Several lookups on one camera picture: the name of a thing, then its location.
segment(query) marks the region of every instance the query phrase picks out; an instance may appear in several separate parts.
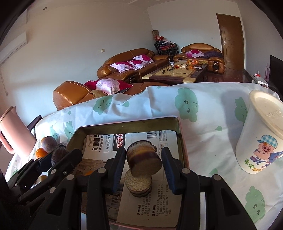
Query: television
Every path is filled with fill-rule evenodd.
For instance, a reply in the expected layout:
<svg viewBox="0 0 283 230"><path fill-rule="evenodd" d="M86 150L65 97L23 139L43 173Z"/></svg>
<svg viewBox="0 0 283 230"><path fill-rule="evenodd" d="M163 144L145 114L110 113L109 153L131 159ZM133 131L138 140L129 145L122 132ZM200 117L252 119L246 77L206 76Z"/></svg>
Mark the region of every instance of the television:
<svg viewBox="0 0 283 230"><path fill-rule="evenodd" d="M283 101L283 61L270 55L269 88Z"/></svg>

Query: purple blanket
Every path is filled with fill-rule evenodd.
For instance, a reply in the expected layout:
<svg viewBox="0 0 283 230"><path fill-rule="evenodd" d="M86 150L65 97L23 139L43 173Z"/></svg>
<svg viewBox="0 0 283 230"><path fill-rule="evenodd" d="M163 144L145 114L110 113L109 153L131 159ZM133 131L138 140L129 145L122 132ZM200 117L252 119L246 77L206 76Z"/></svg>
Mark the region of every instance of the purple blanket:
<svg viewBox="0 0 283 230"><path fill-rule="evenodd" d="M222 58L222 53L217 52L217 51L209 51L204 53L204 56L202 56L201 58L205 58L205 59L209 59L211 57L218 57L218 58Z"/></svg>

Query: barcode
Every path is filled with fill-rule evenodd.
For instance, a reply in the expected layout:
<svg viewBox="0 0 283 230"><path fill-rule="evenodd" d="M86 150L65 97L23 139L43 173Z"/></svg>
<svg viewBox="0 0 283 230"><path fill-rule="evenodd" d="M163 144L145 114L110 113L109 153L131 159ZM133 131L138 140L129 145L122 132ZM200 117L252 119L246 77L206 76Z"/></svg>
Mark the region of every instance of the barcode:
<svg viewBox="0 0 283 230"><path fill-rule="evenodd" d="M156 131L146 132L146 137L147 137L147 139L152 139L152 138L157 139L157 132Z"/></svg>

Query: orange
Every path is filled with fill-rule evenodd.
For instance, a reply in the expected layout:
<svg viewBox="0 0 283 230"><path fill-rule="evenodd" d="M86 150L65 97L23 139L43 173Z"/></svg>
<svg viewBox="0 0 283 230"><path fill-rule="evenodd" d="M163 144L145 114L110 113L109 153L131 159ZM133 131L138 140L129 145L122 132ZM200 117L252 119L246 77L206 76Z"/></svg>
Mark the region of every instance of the orange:
<svg viewBox="0 0 283 230"><path fill-rule="evenodd" d="M37 180L35 181L34 184L38 184L38 183L44 181L47 177L48 177L47 175L41 175L41 176L39 176L39 178L37 178Z"/></svg>
<svg viewBox="0 0 283 230"><path fill-rule="evenodd" d="M39 148L39 149L36 150L36 152L35 152L36 158L45 157L46 155L47 155L47 152L45 152L45 151L43 150L43 148Z"/></svg>
<svg viewBox="0 0 283 230"><path fill-rule="evenodd" d="M93 172L94 172L93 170L89 170L88 172L86 172L86 173L84 174L84 176L88 176L88 175L92 174Z"/></svg>

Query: pink floral pillow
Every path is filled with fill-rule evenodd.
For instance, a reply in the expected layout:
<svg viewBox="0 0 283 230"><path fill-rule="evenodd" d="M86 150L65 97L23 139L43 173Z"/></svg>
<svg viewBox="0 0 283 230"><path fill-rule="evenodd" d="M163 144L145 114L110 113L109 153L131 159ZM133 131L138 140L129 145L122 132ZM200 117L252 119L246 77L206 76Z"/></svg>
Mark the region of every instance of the pink floral pillow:
<svg viewBox="0 0 283 230"><path fill-rule="evenodd" d="M132 86L133 85L129 85L128 83L120 80L106 78L98 80L95 89L100 90L106 93L107 95L112 95L119 92L120 90L129 89Z"/></svg>
<svg viewBox="0 0 283 230"><path fill-rule="evenodd" d="M147 63L141 61L141 60L130 60L129 63L134 67L134 68L137 68L137 69L141 69L143 67L145 67L147 65Z"/></svg>
<svg viewBox="0 0 283 230"><path fill-rule="evenodd" d="M190 50L189 52L186 52L186 55L189 58L197 58L197 57L204 56L204 54L201 51L199 51L199 50Z"/></svg>
<svg viewBox="0 0 283 230"><path fill-rule="evenodd" d="M129 69L133 69L136 70L130 63L128 63L127 61L121 61L121 62L116 62L113 63L112 65L110 65L112 67L114 67L115 69L117 69L120 73L129 70Z"/></svg>
<svg viewBox="0 0 283 230"><path fill-rule="evenodd" d="M144 54L136 56L133 59L143 61L147 64L154 62L149 56L146 56Z"/></svg>

